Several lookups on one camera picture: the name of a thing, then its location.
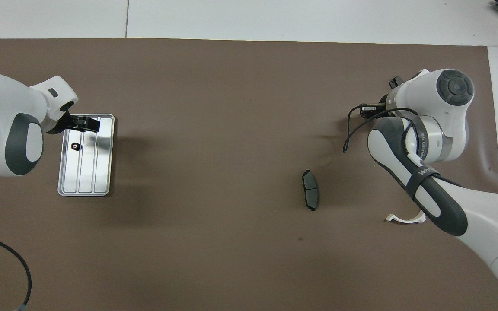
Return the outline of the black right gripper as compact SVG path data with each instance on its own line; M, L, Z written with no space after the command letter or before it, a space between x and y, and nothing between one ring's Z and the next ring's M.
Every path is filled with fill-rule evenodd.
M386 112L386 104L379 102L376 104L361 104L360 105L360 116L363 119L370 119L375 115L378 117L388 117L389 112Z

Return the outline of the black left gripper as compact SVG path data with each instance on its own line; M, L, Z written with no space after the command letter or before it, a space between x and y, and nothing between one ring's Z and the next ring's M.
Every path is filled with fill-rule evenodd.
M63 116L57 121L57 134L63 132L64 130L77 130L79 132L99 132L100 122L95 118L89 116L75 116L69 113L63 114Z

